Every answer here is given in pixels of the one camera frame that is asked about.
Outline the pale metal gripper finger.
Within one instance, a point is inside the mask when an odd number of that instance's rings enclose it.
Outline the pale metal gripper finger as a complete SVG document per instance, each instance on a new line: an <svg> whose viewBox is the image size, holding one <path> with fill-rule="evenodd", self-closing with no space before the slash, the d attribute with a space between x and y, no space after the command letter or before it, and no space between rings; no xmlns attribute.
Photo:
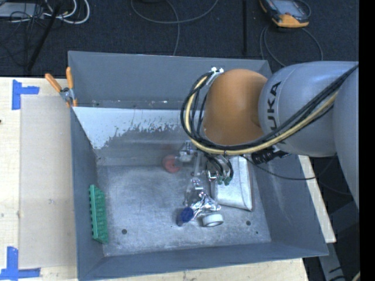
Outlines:
<svg viewBox="0 0 375 281"><path fill-rule="evenodd" d="M204 196L204 187L199 179L191 179L185 190L185 206L193 207L200 203Z"/></svg>
<svg viewBox="0 0 375 281"><path fill-rule="evenodd" d="M193 159L194 154L195 149L191 141L184 141L184 143L178 149L178 153L175 156L175 160L178 163L188 163Z"/></svg>

